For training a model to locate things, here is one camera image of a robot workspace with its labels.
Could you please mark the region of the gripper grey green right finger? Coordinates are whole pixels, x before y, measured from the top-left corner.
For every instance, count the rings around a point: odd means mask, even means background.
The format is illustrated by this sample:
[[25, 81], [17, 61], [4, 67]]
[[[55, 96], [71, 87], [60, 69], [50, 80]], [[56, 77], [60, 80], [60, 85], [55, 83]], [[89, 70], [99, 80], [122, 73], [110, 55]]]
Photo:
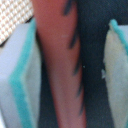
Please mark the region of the gripper grey green right finger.
[[103, 62], [114, 128], [128, 128], [128, 25], [110, 21]]

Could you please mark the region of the gripper grey green left finger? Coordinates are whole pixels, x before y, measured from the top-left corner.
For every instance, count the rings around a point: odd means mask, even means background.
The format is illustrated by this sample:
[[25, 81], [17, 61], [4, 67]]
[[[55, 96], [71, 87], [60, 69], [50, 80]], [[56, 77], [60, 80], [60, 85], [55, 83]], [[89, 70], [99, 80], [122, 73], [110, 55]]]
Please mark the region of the gripper grey green left finger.
[[36, 23], [17, 26], [0, 53], [0, 112], [5, 128], [37, 128], [41, 57]]

